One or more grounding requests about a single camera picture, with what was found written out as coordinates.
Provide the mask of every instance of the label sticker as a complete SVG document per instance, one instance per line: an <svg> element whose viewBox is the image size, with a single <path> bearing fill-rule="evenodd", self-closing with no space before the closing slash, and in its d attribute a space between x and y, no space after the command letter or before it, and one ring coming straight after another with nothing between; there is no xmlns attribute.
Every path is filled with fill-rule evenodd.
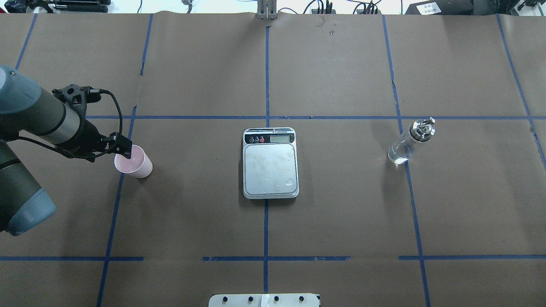
<svg viewBox="0 0 546 307"><path fill-rule="evenodd" d="M442 12L436 2L418 5L417 9L421 15L432 15Z"/></svg>

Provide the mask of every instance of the metal bracket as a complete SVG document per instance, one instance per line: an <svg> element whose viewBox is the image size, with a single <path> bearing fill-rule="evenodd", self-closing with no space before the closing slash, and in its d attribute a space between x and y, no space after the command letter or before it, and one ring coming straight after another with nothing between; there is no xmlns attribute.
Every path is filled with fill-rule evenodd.
<svg viewBox="0 0 546 307"><path fill-rule="evenodd" d="M277 19L277 0L258 0L258 19Z"/></svg>

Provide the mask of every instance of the scale weighing platform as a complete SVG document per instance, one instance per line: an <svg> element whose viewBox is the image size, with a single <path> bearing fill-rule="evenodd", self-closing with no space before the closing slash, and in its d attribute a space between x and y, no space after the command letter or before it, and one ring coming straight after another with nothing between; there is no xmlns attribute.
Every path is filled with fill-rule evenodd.
<svg viewBox="0 0 546 307"><path fill-rule="evenodd" d="M246 198L298 195L296 132L292 128L246 129L242 142L242 189Z"/></svg>

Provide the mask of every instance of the robotic arm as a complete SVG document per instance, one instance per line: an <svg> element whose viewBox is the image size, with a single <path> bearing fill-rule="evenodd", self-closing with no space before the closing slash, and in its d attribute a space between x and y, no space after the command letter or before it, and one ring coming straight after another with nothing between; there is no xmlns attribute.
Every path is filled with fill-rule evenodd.
<svg viewBox="0 0 546 307"><path fill-rule="evenodd" d="M87 103L110 95L120 117L119 132L109 137L85 119ZM26 130L55 147L19 136ZM105 154L130 158L132 142L122 134L122 116L114 95L106 90L71 84L53 95L36 81L0 66L0 232L20 235L55 213L47 192L21 163L7 142L28 140L67 158L94 162Z"/></svg>

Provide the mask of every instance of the white mounting plate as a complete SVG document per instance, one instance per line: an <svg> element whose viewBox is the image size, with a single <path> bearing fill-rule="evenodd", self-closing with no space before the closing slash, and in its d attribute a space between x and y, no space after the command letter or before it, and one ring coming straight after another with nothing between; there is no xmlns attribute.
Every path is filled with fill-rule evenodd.
<svg viewBox="0 0 546 307"><path fill-rule="evenodd" d="M319 297L312 293L216 294L210 298L209 307L320 307Z"/></svg>
<svg viewBox="0 0 546 307"><path fill-rule="evenodd" d="M270 140L276 137L286 137L289 141L271 143ZM292 128L247 129L243 134L243 145L243 194L246 198L293 198L298 195L298 157Z"/></svg>

